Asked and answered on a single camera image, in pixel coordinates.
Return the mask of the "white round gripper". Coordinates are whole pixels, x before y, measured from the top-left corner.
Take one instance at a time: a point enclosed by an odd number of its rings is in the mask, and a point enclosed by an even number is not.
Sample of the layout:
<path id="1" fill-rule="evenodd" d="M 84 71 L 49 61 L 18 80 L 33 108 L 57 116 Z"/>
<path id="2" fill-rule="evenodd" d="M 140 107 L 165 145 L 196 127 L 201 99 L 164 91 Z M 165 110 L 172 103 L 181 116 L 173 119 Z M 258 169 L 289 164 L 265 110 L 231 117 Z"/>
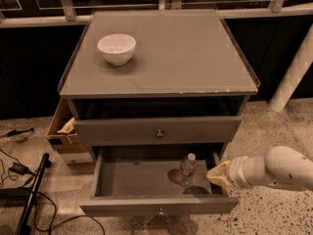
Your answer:
<path id="1" fill-rule="evenodd" d="M 246 181 L 244 174 L 246 159 L 247 156 L 237 157 L 230 162 L 225 161 L 215 166 L 206 173 L 207 180 L 224 190 L 229 190 L 232 185 L 239 189 L 249 188 L 250 184 Z"/>

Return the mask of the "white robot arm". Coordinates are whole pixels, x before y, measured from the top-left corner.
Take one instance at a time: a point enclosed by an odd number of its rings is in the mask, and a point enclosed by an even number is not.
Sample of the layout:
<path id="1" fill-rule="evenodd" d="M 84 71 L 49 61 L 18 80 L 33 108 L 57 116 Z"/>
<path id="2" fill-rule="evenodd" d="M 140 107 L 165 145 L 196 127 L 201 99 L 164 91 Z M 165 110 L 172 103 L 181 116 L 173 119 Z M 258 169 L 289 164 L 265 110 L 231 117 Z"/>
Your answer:
<path id="1" fill-rule="evenodd" d="M 286 146 L 275 146 L 262 156 L 236 157 L 210 169 L 206 178 L 222 188 L 263 186 L 289 191 L 313 190 L 313 162 Z"/>

